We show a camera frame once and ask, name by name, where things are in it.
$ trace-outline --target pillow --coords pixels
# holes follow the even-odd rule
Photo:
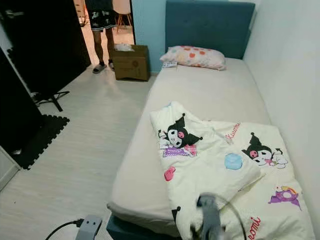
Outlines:
[[[168,48],[160,60],[162,62],[177,61],[180,65],[208,69],[226,69],[225,56],[213,49],[193,46],[173,46]]]

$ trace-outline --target light wooden floor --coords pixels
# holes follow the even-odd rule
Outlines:
[[[41,105],[43,114],[70,118],[30,171],[19,171],[0,192],[0,240],[44,240],[57,226],[94,214],[103,218],[97,240],[110,240],[106,208],[112,185],[154,82],[116,81],[92,66],[71,82],[69,95]],[[74,240],[68,226],[51,240]]]
[[[91,31],[90,23],[87,23],[84,27],[81,28],[84,36],[85,44],[89,52],[90,60],[93,65],[99,63],[99,59],[95,52],[94,37]],[[115,44],[134,44],[134,34],[132,27],[122,26],[117,32],[117,28],[113,28],[113,39]],[[103,30],[101,33],[102,48],[103,48],[103,60],[105,63],[108,62],[109,54],[107,49],[107,37],[106,32]]]

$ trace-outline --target slipper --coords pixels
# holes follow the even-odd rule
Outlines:
[[[111,68],[112,71],[115,71],[115,66],[113,62],[109,62],[109,67]]]
[[[98,73],[100,73],[103,69],[105,69],[107,67],[107,65],[100,65],[100,64],[98,64],[97,66],[95,66],[94,67],[94,69],[92,70],[92,72],[94,73],[94,74],[98,74]]]

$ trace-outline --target white wall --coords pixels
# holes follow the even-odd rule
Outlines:
[[[320,1],[261,0],[244,60],[280,128],[320,239]]]

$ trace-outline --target mattress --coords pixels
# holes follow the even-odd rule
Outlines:
[[[113,185],[107,206],[115,216],[156,233],[179,235],[163,181],[150,112],[178,101],[202,120],[270,123],[245,62],[227,58],[226,65],[224,71],[180,65],[161,70]]]

